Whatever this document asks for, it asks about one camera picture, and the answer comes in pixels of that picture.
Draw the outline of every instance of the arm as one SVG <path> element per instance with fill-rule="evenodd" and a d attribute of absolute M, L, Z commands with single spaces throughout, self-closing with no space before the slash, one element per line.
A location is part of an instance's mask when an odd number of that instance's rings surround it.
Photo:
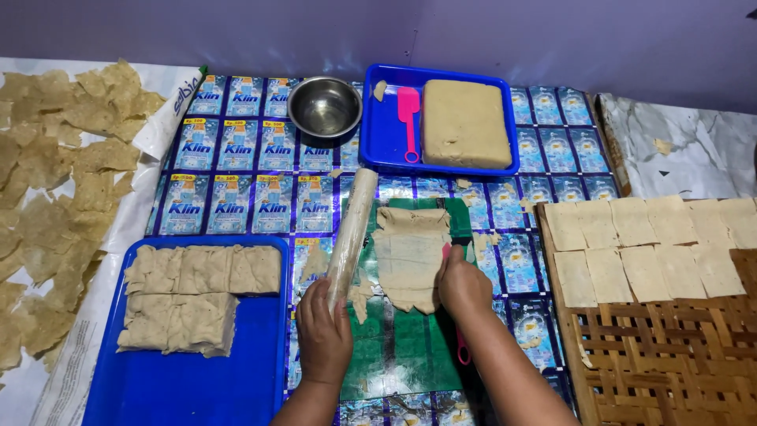
<path fill-rule="evenodd" d="M 497 417 L 508 425 L 578 425 L 491 310 L 491 282 L 453 246 L 437 273 L 441 302 L 463 333 Z"/>
<path fill-rule="evenodd" d="M 271 421 L 272 426 L 327 426 L 334 419 L 352 358 L 352 329 L 346 300 L 337 302 L 333 320 L 329 314 L 329 282 L 322 278 L 313 283 L 297 306 L 302 381 Z"/>

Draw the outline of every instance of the rolling pin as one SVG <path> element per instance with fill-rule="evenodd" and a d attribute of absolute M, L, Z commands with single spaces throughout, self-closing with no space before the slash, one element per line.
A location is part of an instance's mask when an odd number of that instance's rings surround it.
<path fill-rule="evenodd" d="M 366 238 L 368 217 L 371 215 L 376 185 L 379 184 L 376 172 L 359 168 L 352 181 L 352 189 L 347 199 L 347 207 L 342 213 L 341 223 L 336 235 L 326 276 L 331 278 L 327 301 L 329 312 L 334 316 L 334 306 L 342 297 L 347 297 L 352 285 L 352 276 L 363 249 Z"/>

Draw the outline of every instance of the stainless steel bowl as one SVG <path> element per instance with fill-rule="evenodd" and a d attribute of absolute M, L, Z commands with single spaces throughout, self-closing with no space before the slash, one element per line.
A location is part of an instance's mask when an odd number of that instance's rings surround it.
<path fill-rule="evenodd" d="M 287 100 L 289 118 L 303 132 L 337 138 L 352 130 L 363 114 L 360 94 L 334 77 L 311 77 L 296 85 Z"/>

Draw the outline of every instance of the purple wall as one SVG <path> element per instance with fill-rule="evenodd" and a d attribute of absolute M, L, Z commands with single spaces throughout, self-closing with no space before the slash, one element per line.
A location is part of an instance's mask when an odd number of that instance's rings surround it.
<path fill-rule="evenodd" d="M 209 64 L 218 74 L 350 79 L 388 62 L 757 113 L 757 22 L 744 17 L 755 7 L 751 0 L 26 0 L 5 6 L 0 56 L 121 56 Z"/>

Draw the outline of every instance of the blue plastic tray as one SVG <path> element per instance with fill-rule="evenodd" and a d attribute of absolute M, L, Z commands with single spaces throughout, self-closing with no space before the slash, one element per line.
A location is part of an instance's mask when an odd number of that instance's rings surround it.
<path fill-rule="evenodd" d="M 512 164 L 506 169 L 478 169 L 451 168 L 433 164 L 423 164 L 405 161 L 407 151 L 407 132 L 405 123 L 397 117 L 397 88 L 413 87 L 423 94 L 423 85 L 429 80 L 457 80 L 473 83 L 488 84 L 502 90 L 502 106 L 505 111 L 505 130 L 510 143 Z M 373 88 L 384 80 L 387 83 L 382 102 L 373 97 Z M 416 134 L 416 151 L 422 155 L 420 143 L 421 113 L 413 115 Z M 483 176 L 512 176 L 520 168 L 518 141 L 516 134 L 516 119 L 512 112 L 512 98 L 510 86 L 505 80 L 474 74 L 454 73 L 451 71 L 429 70 L 416 67 L 400 67 L 397 65 L 374 64 L 366 71 L 366 82 L 363 87 L 363 124 L 360 128 L 360 157 L 363 162 L 377 171 L 401 172 L 405 174 L 445 173 L 445 174 L 477 174 Z"/>
<path fill-rule="evenodd" d="M 123 270 L 143 245 L 273 246 L 282 254 L 281 292 L 240 297 L 231 356 L 134 351 L 116 353 L 126 314 Z M 268 424 L 284 397 L 284 336 L 289 248 L 274 236 L 176 236 L 145 238 L 123 259 L 108 315 L 89 400 L 85 426 L 166 424 Z"/>

